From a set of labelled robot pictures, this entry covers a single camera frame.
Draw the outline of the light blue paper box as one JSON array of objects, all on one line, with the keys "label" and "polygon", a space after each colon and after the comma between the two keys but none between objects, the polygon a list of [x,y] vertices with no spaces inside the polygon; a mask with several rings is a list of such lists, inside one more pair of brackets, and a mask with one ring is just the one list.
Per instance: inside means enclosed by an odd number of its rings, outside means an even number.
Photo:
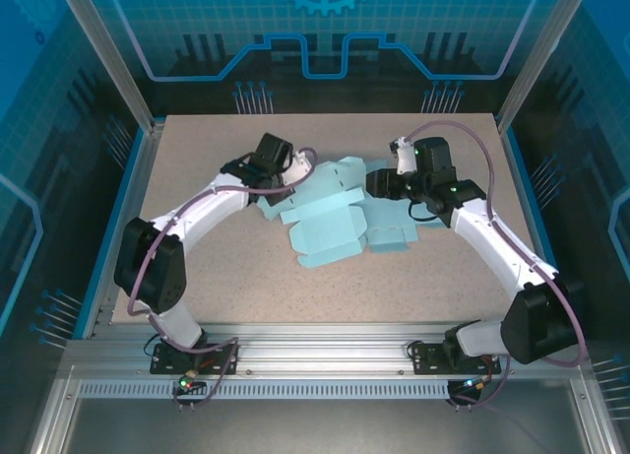
[{"label": "light blue paper box", "polygon": [[423,205],[408,199],[374,198],[366,191],[365,174],[386,165],[384,160],[366,162],[346,157],[316,167],[308,183],[316,197],[314,223],[331,227],[330,254],[326,264],[353,256],[369,248],[373,253],[405,251],[418,240],[419,218],[429,214]]},{"label": "light blue paper box", "polygon": [[268,220],[288,227],[290,245],[304,268],[328,265],[363,252],[367,219],[359,206],[360,187],[334,193],[296,192],[272,206],[262,198],[258,208]]}]

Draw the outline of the blue side trim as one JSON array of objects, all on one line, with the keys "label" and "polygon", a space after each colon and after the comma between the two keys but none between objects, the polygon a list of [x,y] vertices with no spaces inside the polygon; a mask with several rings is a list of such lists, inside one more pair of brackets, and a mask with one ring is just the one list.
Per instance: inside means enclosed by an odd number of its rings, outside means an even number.
[{"label": "blue side trim", "polygon": [[[556,274],[556,260],[543,224],[533,182],[513,132],[507,132],[504,145],[521,205],[526,213],[535,255],[549,264],[552,267],[551,273]],[[517,292],[501,322],[501,334],[510,341],[525,345],[561,346],[577,342],[572,318],[567,314],[560,297],[546,282],[527,284],[523,290]]]}]

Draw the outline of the small connector with LEDs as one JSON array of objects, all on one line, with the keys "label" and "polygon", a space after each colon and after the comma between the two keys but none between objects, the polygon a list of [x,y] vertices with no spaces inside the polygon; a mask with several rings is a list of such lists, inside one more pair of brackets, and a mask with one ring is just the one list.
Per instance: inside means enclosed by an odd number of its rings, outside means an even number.
[{"label": "small connector with LEDs", "polygon": [[200,393],[206,387],[206,383],[199,381],[198,376],[198,370],[191,369],[186,371],[176,382],[173,394],[177,397],[181,397]]},{"label": "small connector with LEDs", "polygon": [[468,393],[470,391],[480,391],[492,381],[492,376],[485,374],[475,376],[466,380],[450,381],[448,384],[451,396]]}]

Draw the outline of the aluminium side rail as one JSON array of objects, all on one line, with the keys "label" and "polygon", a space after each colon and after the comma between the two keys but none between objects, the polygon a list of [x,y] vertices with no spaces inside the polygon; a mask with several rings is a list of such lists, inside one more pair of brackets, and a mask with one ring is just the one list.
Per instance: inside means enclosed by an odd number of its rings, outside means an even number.
[{"label": "aluminium side rail", "polygon": [[136,135],[96,256],[73,340],[89,339],[93,335],[103,308],[105,315],[111,317],[119,293],[113,275],[123,230],[142,210],[164,123],[165,119],[161,118],[153,133],[138,131]]}]

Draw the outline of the aluminium frame post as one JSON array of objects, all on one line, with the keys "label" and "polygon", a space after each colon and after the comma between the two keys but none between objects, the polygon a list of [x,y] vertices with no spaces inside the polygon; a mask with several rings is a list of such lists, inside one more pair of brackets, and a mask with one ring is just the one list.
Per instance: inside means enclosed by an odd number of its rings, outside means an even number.
[{"label": "aluminium frame post", "polygon": [[65,1],[139,127],[152,135],[162,122],[154,118],[94,0]]},{"label": "aluminium frame post", "polygon": [[583,0],[557,0],[523,69],[506,96],[497,115],[497,130],[500,136],[507,134],[529,93],[536,83],[545,64],[557,47],[562,35],[572,21]]}]

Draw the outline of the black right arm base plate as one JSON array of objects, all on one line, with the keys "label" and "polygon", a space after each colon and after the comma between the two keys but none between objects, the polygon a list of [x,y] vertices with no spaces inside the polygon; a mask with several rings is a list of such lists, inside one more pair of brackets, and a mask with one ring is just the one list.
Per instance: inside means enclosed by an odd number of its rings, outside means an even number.
[{"label": "black right arm base plate", "polygon": [[446,343],[414,341],[407,346],[415,375],[501,374],[501,362],[492,357],[468,357]]}]

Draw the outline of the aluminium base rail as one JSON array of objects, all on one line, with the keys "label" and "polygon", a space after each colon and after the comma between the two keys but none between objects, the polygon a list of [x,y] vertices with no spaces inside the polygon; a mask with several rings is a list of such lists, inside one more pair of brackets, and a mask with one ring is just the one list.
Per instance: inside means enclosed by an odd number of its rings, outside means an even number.
[{"label": "aluminium base rail", "polygon": [[[211,341],[236,337],[236,378],[411,379],[406,347],[440,343],[452,323],[207,324]],[[143,345],[147,323],[97,325],[86,340],[66,346],[57,378],[142,379],[149,375]]]}]

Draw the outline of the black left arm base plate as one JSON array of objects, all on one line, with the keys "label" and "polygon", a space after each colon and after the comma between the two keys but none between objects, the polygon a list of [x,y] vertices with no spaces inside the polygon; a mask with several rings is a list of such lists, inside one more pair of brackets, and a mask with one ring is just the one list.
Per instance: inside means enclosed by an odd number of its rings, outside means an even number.
[{"label": "black left arm base plate", "polygon": [[219,375],[225,365],[226,374],[236,372],[239,347],[230,344],[222,349],[200,355],[181,352],[167,343],[159,343],[153,349],[150,374],[184,375],[196,370],[200,375]]}]

